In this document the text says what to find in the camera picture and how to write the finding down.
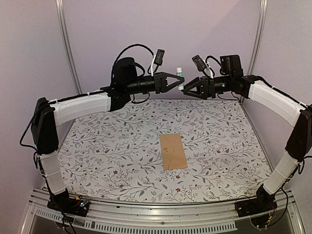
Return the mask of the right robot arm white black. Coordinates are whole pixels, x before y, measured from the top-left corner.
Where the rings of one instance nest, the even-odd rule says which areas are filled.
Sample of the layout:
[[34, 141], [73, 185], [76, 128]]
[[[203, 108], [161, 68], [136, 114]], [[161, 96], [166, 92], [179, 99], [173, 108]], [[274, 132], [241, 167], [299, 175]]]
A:
[[281, 160], [257, 190], [257, 198], [252, 202], [254, 211], [261, 213], [270, 206], [271, 197], [290, 180], [296, 169], [303, 166], [307, 158], [312, 147], [312, 107], [270, 85], [261, 76], [244, 75], [239, 55], [221, 56], [217, 60], [220, 66], [218, 77], [199, 55], [194, 56], [192, 61], [204, 76], [187, 83], [183, 94], [207, 100], [224, 92], [233, 92], [262, 104], [292, 127]]

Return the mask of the brown kraft envelope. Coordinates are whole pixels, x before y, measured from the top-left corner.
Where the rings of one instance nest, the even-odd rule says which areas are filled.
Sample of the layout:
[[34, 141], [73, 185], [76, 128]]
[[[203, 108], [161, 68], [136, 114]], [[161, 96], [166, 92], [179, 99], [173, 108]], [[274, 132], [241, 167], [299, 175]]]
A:
[[160, 135], [164, 170], [188, 168], [180, 134]]

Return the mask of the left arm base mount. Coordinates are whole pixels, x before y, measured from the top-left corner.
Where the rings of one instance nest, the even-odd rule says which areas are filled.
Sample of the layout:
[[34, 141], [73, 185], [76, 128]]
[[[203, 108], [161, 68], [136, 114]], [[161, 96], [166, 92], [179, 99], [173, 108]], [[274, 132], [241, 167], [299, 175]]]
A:
[[82, 217], [87, 216], [89, 206], [89, 200], [85, 198], [70, 198], [61, 196], [50, 197], [47, 204], [49, 209]]

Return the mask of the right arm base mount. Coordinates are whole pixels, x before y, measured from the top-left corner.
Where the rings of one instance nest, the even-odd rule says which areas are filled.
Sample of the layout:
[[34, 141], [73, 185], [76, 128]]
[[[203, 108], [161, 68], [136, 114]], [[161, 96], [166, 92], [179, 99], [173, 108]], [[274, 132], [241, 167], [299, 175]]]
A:
[[235, 210], [239, 217], [256, 215], [277, 208], [275, 196], [269, 198], [253, 198], [247, 200], [239, 200], [235, 202]]

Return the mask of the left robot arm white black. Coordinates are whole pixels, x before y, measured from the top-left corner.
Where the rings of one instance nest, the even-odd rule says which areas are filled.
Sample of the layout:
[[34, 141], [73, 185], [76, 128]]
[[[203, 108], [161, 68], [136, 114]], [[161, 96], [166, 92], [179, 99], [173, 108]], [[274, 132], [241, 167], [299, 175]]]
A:
[[138, 75], [137, 68], [143, 69], [134, 58], [122, 58], [113, 65], [113, 77], [108, 87], [53, 101], [44, 97], [37, 100], [31, 133], [42, 177], [54, 196], [53, 203], [61, 211], [69, 211], [73, 204], [60, 171], [57, 127], [79, 117], [120, 110], [131, 101], [131, 95], [166, 93], [184, 82], [183, 77], [165, 72]]

